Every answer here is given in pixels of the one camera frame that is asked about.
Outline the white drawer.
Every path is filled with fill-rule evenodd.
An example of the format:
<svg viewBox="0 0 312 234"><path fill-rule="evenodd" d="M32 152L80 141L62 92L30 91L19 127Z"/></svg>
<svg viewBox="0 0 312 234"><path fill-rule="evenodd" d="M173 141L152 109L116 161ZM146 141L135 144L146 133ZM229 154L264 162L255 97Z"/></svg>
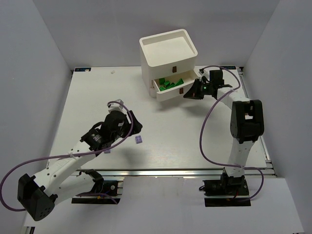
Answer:
<svg viewBox="0 0 312 234"><path fill-rule="evenodd" d="M159 78L152 80L152 86L150 88L150 96L153 98L156 98L157 101L166 101L175 97L178 97L180 95L185 94L191 86L193 85L193 82L196 78L199 78L198 73L195 70L190 70L184 73L164 77L165 80L169 81L170 83L177 83L178 80L181 78L183 79L184 83L179 86L175 86L173 88L166 88L164 91L160 91L159 87L163 86L159 84ZM180 88L183 88L184 93L180 94L179 90Z"/></svg>

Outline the white three-drawer cabinet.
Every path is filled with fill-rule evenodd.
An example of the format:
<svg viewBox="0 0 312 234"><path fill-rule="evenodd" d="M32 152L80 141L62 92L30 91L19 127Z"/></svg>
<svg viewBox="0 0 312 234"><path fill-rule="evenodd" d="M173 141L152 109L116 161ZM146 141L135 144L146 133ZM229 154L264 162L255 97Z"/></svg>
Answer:
<svg viewBox="0 0 312 234"><path fill-rule="evenodd" d="M143 37L139 45L142 79L149 94L152 80L195 70L198 52L184 29Z"/></svg>

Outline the long green lego brick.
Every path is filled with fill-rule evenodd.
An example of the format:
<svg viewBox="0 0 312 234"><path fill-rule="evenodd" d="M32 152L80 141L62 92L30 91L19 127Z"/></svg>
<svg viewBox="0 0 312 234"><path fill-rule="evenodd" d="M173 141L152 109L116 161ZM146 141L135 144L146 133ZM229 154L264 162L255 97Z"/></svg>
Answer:
<svg viewBox="0 0 312 234"><path fill-rule="evenodd" d="M175 83L175 86L182 85L184 83L183 79L179 79L177 83Z"/></svg>

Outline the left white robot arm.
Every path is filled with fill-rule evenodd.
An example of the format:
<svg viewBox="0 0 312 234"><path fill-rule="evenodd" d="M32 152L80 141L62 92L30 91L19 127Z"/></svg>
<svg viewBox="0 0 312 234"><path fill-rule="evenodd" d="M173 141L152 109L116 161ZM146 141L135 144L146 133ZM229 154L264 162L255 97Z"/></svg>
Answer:
<svg viewBox="0 0 312 234"><path fill-rule="evenodd" d="M67 199L99 195L104 188L101 174L94 169L83 170L76 177L72 173L118 139L140 133L142 127L133 112L111 111L104 121L96 123L81 137L66 158L58 159L33 176L23 175L18 182L18 201L34 221L40 221Z"/></svg>

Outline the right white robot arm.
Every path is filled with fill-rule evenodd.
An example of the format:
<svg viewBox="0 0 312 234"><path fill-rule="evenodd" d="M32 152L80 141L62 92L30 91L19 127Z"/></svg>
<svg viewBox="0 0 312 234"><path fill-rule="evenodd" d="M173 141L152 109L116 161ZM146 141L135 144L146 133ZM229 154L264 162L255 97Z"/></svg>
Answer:
<svg viewBox="0 0 312 234"><path fill-rule="evenodd" d="M233 137L232 149L227 163L217 163L205 157L214 165L223 166L229 179L244 176L246 162L254 143L264 133L263 107L260 100L251 100L238 92L241 84L238 77L224 67L207 71L199 70L201 77L194 80L184 98L202 100L211 96L216 102L206 115L200 130L199 148L203 152L202 137L205 124L214 107L222 102L231 110L230 133Z"/></svg>

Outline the blue label sticker right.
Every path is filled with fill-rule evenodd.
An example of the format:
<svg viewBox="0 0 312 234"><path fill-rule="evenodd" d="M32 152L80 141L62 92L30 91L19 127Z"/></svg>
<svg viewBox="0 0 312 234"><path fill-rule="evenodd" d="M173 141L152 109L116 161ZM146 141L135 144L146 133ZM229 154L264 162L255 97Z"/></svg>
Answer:
<svg viewBox="0 0 312 234"><path fill-rule="evenodd" d="M236 66L230 65L230 66L222 66L222 68L227 70L236 70Z"/></svg>

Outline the blue label sticker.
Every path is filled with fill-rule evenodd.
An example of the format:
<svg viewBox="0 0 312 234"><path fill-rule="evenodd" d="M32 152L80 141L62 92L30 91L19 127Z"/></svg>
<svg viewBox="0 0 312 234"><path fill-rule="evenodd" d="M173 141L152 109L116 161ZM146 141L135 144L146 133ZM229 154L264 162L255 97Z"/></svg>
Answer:
<svg viewBox="0 0 312 234"><path fill-rule="evenodd" d="M222 68L227 70L236 70L236 66L230 65L230 66L222 66Z"/></svg>
<svg viewBox="0 0 312 234"><path fill-rule="evenodd" d="M90 72L91 67L82 67L82 68L75 68L74 72Z"/></svg>

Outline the blue label sticker left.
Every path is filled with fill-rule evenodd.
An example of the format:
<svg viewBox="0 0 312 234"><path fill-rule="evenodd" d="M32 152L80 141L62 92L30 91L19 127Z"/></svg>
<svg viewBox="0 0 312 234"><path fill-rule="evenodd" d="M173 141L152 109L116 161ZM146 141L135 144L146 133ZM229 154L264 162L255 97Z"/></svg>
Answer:
<svg viewBox="0 0 312 234"><path fill-rule="evenodd" d="M91 67L82 67L82 68L75 68L74 72L90 72Z"/></svg>

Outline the aluminium rail frame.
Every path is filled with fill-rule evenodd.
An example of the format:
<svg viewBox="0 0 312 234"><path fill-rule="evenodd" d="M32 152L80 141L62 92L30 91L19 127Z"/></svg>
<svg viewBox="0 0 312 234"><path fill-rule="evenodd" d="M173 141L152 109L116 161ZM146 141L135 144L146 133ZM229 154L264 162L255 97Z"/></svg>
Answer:
<svg viewBox="0 0 312 234"><path fill-rule="evenodd" d="M157 101L145 90L138 67L91 68L90 72L73 72L52 153L59 154L92 123L103 118L106 103L121 98L134 108L143 124L143 144L128 139L109 155L85 165L105 176L143 177L159 182L162 178L215 176L227 163L230 146L231 110L218 103L203 131L199 148L200 128L204 116L215 102L186 100L178 96Z"/></svg>

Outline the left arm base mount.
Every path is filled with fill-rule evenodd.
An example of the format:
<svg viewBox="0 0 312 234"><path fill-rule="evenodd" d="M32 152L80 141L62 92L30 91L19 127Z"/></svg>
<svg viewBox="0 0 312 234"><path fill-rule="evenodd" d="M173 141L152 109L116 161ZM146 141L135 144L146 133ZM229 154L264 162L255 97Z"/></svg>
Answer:
<svg viewBox="0 0 312 234"><path fill-rule="evenodd" d="M75 196L72 198L72 204L94 204L94 205L117 205L120 202L123 189L123 181L118 179L104 178L95 170L80 171L80 175L89 175L95 181L95 185L88 195Z"/></svg>

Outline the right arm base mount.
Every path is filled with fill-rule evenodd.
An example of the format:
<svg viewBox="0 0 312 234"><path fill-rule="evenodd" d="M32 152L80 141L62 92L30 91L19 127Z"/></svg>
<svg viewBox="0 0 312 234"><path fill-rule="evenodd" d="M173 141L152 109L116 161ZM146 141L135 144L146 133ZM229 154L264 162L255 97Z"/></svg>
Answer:
<svg viewBox="0 0 312 234"><path fill-rule="evenodd" d="M251 200L245 177L228 176L223 172L220 179L204 180L199 190L204 193L206 207L250 207Z"/></svg>

